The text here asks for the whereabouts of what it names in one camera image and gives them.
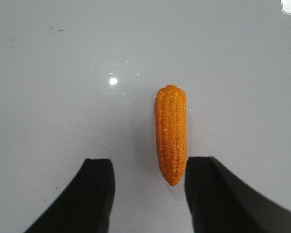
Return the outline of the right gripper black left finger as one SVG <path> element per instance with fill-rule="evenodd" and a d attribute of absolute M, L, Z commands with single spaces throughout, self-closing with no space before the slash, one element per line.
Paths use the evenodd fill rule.
<path fill-rule="evenodd" d="M 28 233 L 107 233 L 115 196 L 111 160 L 86 159 Z"/>

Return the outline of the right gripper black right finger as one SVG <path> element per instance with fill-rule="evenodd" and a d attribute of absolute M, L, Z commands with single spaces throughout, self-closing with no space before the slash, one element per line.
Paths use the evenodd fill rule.
<path fill-rule="evenodd" d="M 184 191 L 195 233 L 291 233 L 291 211 L 251 188 L 215 157 L 188 159 Z"/>

